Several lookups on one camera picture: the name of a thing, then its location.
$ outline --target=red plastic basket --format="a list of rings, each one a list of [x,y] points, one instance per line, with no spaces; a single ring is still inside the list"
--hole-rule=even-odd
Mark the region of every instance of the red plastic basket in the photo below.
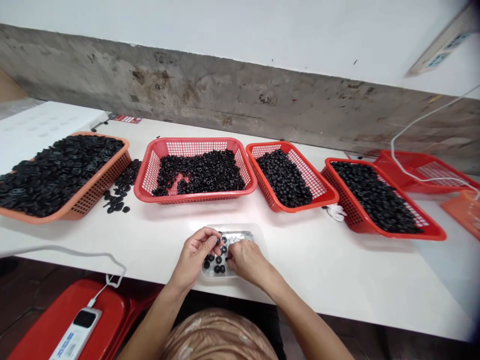
[[[46,217],[36,217],[27,215],[24,212],[9,210],[0,207],[0,215],[12,219],[23,221],[29,224],[47,224],[56,220],[80,220],[94,207],[102,198],[105,190],[110,188],[120,174],[132,162],[129,154],[130,143],[121,137],[102,135],[96,132],[76,132],[71,136],[86,135],[113,138],[121,140],[123,147],[113,157],[93,175],[88,182],[83,185],[71,199],[63,205],[60,210]]]
[[[440,206],[460,225],[480,240],[480,201],[474,191],[460,191],[460,195]]]
[[[160,159],[167,155],[193,157],[213,150],[232,150],[235,154],[236,165],[240,168],[240,175],[245,182],[245,190],[218,191],[194,194],[177,195],[178,184],[175,181],[168,189],[168,196],[153,196],[152,191],[158,187]],[[177,181],[183,178],[179,174]],[[182,204],[208,200],[236,199],[254,192],[257,188],[257,179],[248,161],[244,146],[240,141],[231,137],[165,137],[153,140],[148,144],[135,181],[135,196],[145,203]]]
[[[350,191],[348,186],[337,174],[332,166],[332,162],[344,162],[354,164],[365,164],[373,167],[378,174],[379,180],[386,184],[396,187],[395,183],[386,175],[381,168],[375,164],[362,160],[353,159],[340,159],[329,157],[325,160],[325,167],[322,170],[322,175],[332,184],[340,195],[338,204],[343,207],[347,216],[345,222],[348,227],[356,233],[368,233],[368,234],[380,234],[387,238],[398,239],[422,239],[422,240],[436,240],[443,241],[447,238],[445,231],[430,217],[428,216],[410,197],[407,196],[402,190],[395,191],[398,196],[406,201],[405,206],[410,212],[415,215],[416,226],[422,228],[424,233],[418,234],[406,234],[406,233],[392,233],[382,230],[378,227],[364,208],[360,205],[355,195]]]
[[[311,204],[293,208],[286,207],[275,195],[274,190],[270,186],[269,181],[262,172],[262,169],[260,169],[256,159],[265,155],[265,153],[271,153],[277,149],[282,149],[287,154],[290,161],[298,166],[298,170],[300,170],[306,186],[310,187],[311,194],[313,195],[313,201]],[[258,183],[260,184],[261,192],[265,196],[266,202],[268,205],[270,205],[270,208],[274,212],[279,213],[284,211],[287,213],[297,213],[302,210],[335,204],[339,201],[339,194],[337,191],[290,142],[275,141],[252,143],[246,146],[246,152],[250,157],[251,164],[253,165],[253,171],[255,172]]]
[[[420,153],[395,151],[395,157],[410,174],[420,179],[455,178],[465,181],[474,188],[480,189],[480,182],[472,180],[465,174],[447,165],[435,156]],[[375,165],[386,172],[394,180],[397,187],[404,191],[423,194],[448,194],[460,190],[470,190],[468,186],[455,180],[433,180],[422,182],[405,174],[392,158],[389,150],[382,150]]]

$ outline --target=electrical outlet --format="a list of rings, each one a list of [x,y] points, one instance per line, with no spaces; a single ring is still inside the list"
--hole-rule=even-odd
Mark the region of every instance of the electrical outlet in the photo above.
[[[430,63],[425,67],[425,69],[431,69],[436,68],[440,63],[447,58],[447,56],[450,55],[449,52],[441,53],[435,56]]]
[[[472,35],[471,32],[466,32],[458,35],[452,41],[450,41],[447,46],[445,46],[444,50],[449,51],[458,48],[460,44],[463,43],[466,39],[468,39],[470,35]]]
[[[474,4],[467,4],[411,67],[407,76],[437,69],[472,33],[480,31],[479,25]]]

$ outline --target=red stool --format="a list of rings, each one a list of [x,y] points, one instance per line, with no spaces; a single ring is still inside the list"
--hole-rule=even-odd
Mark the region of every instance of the red stool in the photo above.
[[[45,310],[8,359],[48,360],[77,313],[103,286],[104,283],[91,278],[70,285]],[[93,306],[102,311],[100,320],[78,359],[114,359],[134,321],[152,305],[162,288],[163,285],[124,278],[118,289],[108,286],[103,290]]]

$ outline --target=hand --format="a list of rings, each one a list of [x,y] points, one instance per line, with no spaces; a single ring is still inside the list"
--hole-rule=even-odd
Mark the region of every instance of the hand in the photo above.
[[[181,292],[188,293],[199,277],[205,257],[210,253],[218,256],[222,254],[220,247],[224,242],[220,241],[217,245],[217,239],[221,238],[222,234],[210,227],[202,227],[190,236],[183,244],[180,258],[168,283]]]
[[[282,278],[253,241],[241,240],[231,244],[228,247],[228,266],[266,293],[269,285],[278,283],[278,279]]]

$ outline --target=clear plastic container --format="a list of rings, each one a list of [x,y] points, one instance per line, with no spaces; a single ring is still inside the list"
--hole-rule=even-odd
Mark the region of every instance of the clear plastic container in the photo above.
[[[269,260],[269,253],[267,251],[267,246],[265,244],[264,233],[260,226],[256,223],[239,223],[239,224],[214,224],[207,225],[208,228],[215,229],[223,234],[226,237],[225,246],[228,247],[230,244],[239,242],[241,240],[253,241],[261,250],[263,256]],[[221,255],[221,263],[217,264],[215,255],[215,260],[210,262],[210,267],[208,269],[202,266],[201,273],[207,281],[215,281],[220,279],[229,279],[229,278],[238,278],[237,274],[229,268],[229,262],[225,261],[225,258],[228,256],[228,251]],[[224,265],[224,273],[215,273],[215,265]]]

